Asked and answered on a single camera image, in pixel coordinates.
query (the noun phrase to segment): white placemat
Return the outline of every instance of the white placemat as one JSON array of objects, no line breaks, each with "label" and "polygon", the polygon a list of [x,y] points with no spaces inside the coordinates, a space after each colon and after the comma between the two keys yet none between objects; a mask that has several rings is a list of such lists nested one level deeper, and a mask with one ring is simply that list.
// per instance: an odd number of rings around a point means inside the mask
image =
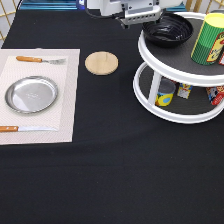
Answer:
[{"label": "white placemat", "polygon": [[[65,65],[19,62],[15,56],[33,56],[44,59],[66,58]],[[73,134],[79,50],[0,50],[0,125],[49,126],[57,132],[0,133],[0,144],[71,142]],[[42,112],[19,114],[5,103],[7,88],[27,76],[46,76],[56,82],[59,95],[55,103]]]},{"label": "white placemat", "polygon": [[[0,126],[48,126],[59,129],[68,56],[39,55],[38,58],[44,58],[45,60],[66,58],[66,63],[63,65],[52,65],[49,63],[21,62],[17,61],[15,56],[9,56],[0,76]],[[13,111],[1,99],[4,99],[9,86],[29,76],[48,77],[56,83],[59,91],[56,101],[49,108],[37,113],[22,114]]]}]

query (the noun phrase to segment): cutlery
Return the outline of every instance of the cutlery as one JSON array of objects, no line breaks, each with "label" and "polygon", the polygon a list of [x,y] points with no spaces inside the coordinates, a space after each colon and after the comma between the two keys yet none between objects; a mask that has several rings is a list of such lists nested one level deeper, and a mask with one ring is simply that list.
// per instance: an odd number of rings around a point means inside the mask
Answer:
[{"label": "cutlery", "polygon": [[18,131],[57,131],[57,129],[43,126],[0,126],[0,132]]},{"label": "cutlery", "polygon": [[24,57],[24,56],[17,56],[16,59],[18,61],[28,61],[28,62],[47,62],[53,65],[63,64],[66,59],[58,59],[58,60],[43,60],[42,58],[33,58],[33,57]]}]

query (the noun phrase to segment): stainless steel plate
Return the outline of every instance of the stainless steel plate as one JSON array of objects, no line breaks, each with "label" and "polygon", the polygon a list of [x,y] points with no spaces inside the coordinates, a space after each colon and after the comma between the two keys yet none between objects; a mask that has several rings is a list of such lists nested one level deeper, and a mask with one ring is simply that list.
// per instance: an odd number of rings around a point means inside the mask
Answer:
[{"label": "stainless steel plate", "polygon": [[30,76],[12,84],[5,94],[9,107],[20,113],[34,113],[49,107],[58,95],[57,85],[42,76]]}]

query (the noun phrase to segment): can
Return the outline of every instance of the can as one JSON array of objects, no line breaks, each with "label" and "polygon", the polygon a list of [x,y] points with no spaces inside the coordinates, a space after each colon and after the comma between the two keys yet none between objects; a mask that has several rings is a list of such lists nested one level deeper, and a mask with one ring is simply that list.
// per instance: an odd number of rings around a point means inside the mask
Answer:
[{"label": "can", "polygon": [[224,44],[224,14],[210,13],[205,16],[191,58],[198,64],[213,64]]},{"label": "can", "polygon": [[172,81],[168,79],[162,79],[160,82],[155,104],[157,106],[163,107],[168,106],[173,99],[175,90],[176,86]]}]

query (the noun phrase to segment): round wooden disc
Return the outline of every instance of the round wooden disc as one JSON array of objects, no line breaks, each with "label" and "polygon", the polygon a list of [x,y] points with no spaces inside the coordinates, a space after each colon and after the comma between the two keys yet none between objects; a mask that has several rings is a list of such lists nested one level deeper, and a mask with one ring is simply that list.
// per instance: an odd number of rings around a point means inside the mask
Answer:
[{"label": "round wooden disc", "polygon": [[87,57],[85,65],[95,75],[109,75],[117,69],[118,59],[109,52],[95,52]]}]

